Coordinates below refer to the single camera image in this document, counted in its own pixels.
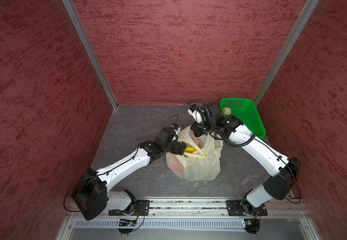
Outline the yellow banana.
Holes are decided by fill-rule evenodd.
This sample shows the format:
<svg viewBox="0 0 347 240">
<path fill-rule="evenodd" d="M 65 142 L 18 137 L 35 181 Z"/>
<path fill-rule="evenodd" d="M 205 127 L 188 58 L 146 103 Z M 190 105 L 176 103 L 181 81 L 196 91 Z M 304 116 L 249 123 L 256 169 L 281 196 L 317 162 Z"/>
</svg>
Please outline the yellow banana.
<svg viewBox="0 0 347 240">
<path fill-rule="evenodd" d="M 189 146 L 189 147 L 186 147 L 186 148 L 185 148 L 184 152 L 185 152 L 185 153 L 193 154 L 193 153 L 197 152 L 197 149 L 194 148 L 194 147 Z"/>
</svg>

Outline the green plastic basket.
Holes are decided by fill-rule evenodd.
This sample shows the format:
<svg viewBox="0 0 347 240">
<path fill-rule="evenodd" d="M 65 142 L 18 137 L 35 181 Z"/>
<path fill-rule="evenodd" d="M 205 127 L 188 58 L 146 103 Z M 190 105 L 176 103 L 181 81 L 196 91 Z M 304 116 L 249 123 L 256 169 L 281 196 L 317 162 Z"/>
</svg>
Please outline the green plastic basket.
<svg viewBox="0 0 347 240">
<path fill-rule="evenodd" d="M 258 138 L 263 139 L 265 137 L 265 127 L 252 100 L 245 98 L 222 98 L 219 104 L 222 113 L 224 107 L 231 108 L 231 115 L 240 119 Z"/>
</svg>

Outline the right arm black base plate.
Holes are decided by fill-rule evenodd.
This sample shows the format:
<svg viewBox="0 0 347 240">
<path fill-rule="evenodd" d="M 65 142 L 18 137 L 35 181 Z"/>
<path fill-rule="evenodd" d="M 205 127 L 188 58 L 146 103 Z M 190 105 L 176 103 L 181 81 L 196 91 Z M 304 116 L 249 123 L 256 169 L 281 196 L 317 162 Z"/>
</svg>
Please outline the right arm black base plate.
<svg viewBox="0 0 347 240">
<path fill-rule="evenodd" d="M 268 216 L 265 204 L 262 204 L 259 207 L 254 207 L 248 201 L 243 201 L 242 203 L 240 200 L 227 200 L 225 203 L 230 217 Z"/>
</svg>

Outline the aluminium corner post left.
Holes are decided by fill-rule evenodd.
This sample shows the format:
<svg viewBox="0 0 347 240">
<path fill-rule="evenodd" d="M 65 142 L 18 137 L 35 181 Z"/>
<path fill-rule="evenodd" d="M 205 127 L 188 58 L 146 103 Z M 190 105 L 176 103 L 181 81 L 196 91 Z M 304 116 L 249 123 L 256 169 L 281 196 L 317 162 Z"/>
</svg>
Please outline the aluminium corner post left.
<svg viewBox="0 0 347 240">
<path fill-rule="evenodd" d="M 73 3 L 73 1 L 71 0 L 62 0 L 62 3 L 67 11 L 67 14 L 80 38 L 80 41 L 88 55 L 88 58 L 96 72 L 96 75 L 98 76 L 101 84 L 102 84 L 102 87 L 112 105 L 112 108 L 117 111 L 118 109 L 118 103 L 115 99 L 115 96 L 112 92 L 112 89 L 108 83 L 108 80 L 105 76 L 105 73 L 100 65 L 100 62 L 97 58 L 97 55 L 91 45 L 91 42 L 88 38 L 88 35 L 83 27 L 83 24 L 80 20 L 80 17 L 78 16 L 78 13 L 77 13 L 77 10 L 76 10 L 76 7 Z"/>
</svg>

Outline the aluminium corner post right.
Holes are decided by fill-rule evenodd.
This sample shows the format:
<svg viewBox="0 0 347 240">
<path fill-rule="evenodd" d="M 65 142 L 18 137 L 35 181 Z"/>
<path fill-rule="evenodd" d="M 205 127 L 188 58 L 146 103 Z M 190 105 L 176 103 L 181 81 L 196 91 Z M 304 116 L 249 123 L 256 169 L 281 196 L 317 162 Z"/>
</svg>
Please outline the aluminium corner post right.
<svg viewBox="0 0 347 240">
<path fill-rule="evenodd" d="M 306 1 L 299 17 L 297 18 L 295 24 L 293 25 L 287 39 L 285 40 L 279 54 L 277 55 L 272 67 L 270 68 L 263 84 L 261 85 L 260 89 L 258 90 L 255 98 L 254 103 L 257 106 L 261 99 L 263 98 L 265 92 L 269 88 L 270 84 L 272 83 L 274 77 L 276 76 L 277 72 L 279 71 L 280 67 L 282 66 L 283 62 L 285 61 L 286 57 L 288 56 L 289 52 L 291 51 L 293 45 L 295 44 L 296 40 L 298 39 L 300 33 L 302 32 L 303 28 L 305 27 L 306 23 L 308 22 L 309 18 L 311 17 L 312 13 L 314 12 L 316 6 L 318 5 L 319 0 L 308 0 Z"/>
</svg>

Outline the beige round fruit in basket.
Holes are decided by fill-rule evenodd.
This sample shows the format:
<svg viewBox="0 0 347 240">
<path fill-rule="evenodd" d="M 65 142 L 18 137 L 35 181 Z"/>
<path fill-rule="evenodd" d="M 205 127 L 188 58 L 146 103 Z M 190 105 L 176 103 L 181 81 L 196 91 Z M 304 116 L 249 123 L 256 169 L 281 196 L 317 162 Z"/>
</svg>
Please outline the beige round fruit in basket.
<svg viewBox="0 0 347 240">
<path fill-rule="evenodd" d="M 226 116 L 231 115 L 231 108 L 224 107 L 224 108 L 223 108 L 223 113 L 224 113 Z"/>
</svg>

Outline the aluminium corner post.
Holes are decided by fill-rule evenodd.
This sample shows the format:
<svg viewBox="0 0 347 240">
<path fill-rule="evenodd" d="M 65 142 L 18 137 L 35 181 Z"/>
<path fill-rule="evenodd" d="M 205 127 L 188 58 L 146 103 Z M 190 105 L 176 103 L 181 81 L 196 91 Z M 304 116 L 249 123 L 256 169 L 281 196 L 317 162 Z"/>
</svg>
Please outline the aluminium corner post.
<svg viewBox="0 0 347 240">
<path fill-rule="evenodd" d="M 97 58 L 97 55 L 91 45 L 91 42 L 88 38 L 88 35 L 83 27 L 83 24 L 80 20 L 80 17 L 78 16 L 78 13 L 77 13 L 77 10 L 76 10 L 76 7 L 73 3 L 73 1 L 71 0 L 62 0 L 62 3 L 67 11 L 67 14 L 80 38 L 80 41 L 88 55 L 88 58 L 96 72 L 96 75 L 98 76 L 101 84 L 102 84 L 102 87 L 112 105 L 112 108 L 117 111 L 118 109 L 118 103 L 115 99 L 115 96 L 112 92 L 112 89 L 108 83 L 108 80 L 105 76 L 105 73 L 100 65 L 100 62 Z"/>
<path fill-rule="evenodd" d="M 295 44 L 296 40 L 298 39 L 300 33 L 302 32 L 303 28 L 305 27 L 306 23 L 308 22 L 309 18 L 311 17 L 312 13 L 314 12 L 316 6 L 318 5 L 319 0 L 308 0 L 306 1 L 299 17 L 297 18 L 295 24 L 293 25 L 287 39 L 285 40 L 279 54 L 277 55 L 272 67 L 270 68 L 263 84 L 261 85 L 260 89 L 258 90 L 255 98 L 254 103 L 257 106 L 261 99 L 263 98 L 265 92 L 269 88 L 270 84 L 272 83 L 274 77 L 276 76 L 277 72 L 279 71 L 280 67 L 282 66 L 283 62 L 285 61 L 286 57 L 288 56 L 289 52 L 291 51 L 293 45 Z"/>
</svg>

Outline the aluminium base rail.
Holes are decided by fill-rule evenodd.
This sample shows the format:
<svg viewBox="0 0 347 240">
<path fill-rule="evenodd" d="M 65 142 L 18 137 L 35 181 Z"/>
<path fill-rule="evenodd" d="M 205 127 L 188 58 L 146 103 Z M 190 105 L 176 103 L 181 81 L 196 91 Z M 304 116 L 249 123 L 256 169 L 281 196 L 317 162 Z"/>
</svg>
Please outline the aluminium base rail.
<svg viewBox="0 0 347 240">
<path fill-rule="evenodd" d="M 150 198 L 150 218 L 254 218 L 230 217 L 226 209 L 226 201 L 222 198 Z M 306 205 L 301 202 L 292 204 L 287 201 L 273 200 L 265 203 L 268 216 L 261 218 L 302 219 L 310 218 Z"/>
</svg>

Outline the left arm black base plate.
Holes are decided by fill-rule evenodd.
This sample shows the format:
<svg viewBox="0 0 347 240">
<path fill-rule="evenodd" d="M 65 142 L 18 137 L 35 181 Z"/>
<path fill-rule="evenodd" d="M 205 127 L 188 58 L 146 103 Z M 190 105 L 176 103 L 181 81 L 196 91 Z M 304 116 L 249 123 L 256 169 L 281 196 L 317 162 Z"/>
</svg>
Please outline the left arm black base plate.
<svg viewBox="0 0 347 240">
<path fill-rule="evenodd" d="M 149 212 L 149 200 L 137 200 L 135 203 L 135 206 L 133 210 L 109 210 L 108 215 L 109 216 L 132 216 L 132 217 L 140 217 L 140 216 L 147 216 Z"/>
</svg>

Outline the translucent yellow plastic bag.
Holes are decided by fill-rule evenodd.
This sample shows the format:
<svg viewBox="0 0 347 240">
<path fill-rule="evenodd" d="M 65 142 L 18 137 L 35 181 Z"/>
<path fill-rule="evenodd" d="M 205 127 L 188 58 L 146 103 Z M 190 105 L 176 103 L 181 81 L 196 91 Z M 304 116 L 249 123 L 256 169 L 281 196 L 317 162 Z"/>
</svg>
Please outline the translucent yellow plastic bag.
<svg viewBox="0 0 347 240">
<path fill-rule="evenodd" d="M 183 156 L 166 154 L 168 168 L 183 180 L 212 181 L 220 173 L 220 158 L 223 141 L 216 140 L 208 134 L 196 137 L 190 126 L 178 134 L 179 142 L 185 142 L 187 147 L 197 149 L 197 152 L 185 153 Z"/>
</svg>

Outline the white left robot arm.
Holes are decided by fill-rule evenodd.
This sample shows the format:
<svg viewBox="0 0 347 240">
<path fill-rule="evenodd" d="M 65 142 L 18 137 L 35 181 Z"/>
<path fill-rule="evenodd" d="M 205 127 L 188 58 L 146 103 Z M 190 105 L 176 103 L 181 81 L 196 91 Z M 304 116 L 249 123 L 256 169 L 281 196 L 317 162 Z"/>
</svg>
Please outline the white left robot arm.
<svg viewBox="0 0 347 240">
<path fill-rule="evenodd" d="M 93 220 L 104 211 L 133 214 L 137 202 L 134 195 L 128 190 L 116 192 L 112 188 L 167 153 L 183 155 L 186 143 L 178 141 L 180 130 L 177 124 L 164 127 L 153 141 L 140 143 L 135 151 L 116 163 L 99 170 L 85 170 L 71 193 L 85 220 Z"/>
</svg>

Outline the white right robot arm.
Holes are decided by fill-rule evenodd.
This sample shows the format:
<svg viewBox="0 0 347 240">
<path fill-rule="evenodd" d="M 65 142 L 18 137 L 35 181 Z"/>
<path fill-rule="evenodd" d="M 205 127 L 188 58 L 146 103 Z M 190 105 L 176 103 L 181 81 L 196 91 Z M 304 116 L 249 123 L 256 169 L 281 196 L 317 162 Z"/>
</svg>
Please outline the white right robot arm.
<svg viewBox="0 0 347 240">
<path fill-rule="evenodd" d="M 189 114 L 195 122 L 191 130 L 196 137 L 211 134 L 233 148 L 242 148 L 269 174 L 260 186 L 250 190 L 240 201 L 240 209 L 246 216 L 256 215 L 270 200 L 284 200 L 296 186 L 301 162 L 279 153 L 256 136 L 237 117 L 224 116 L 220 107 L 192 100 L 187 103 Z"/>
</svg>

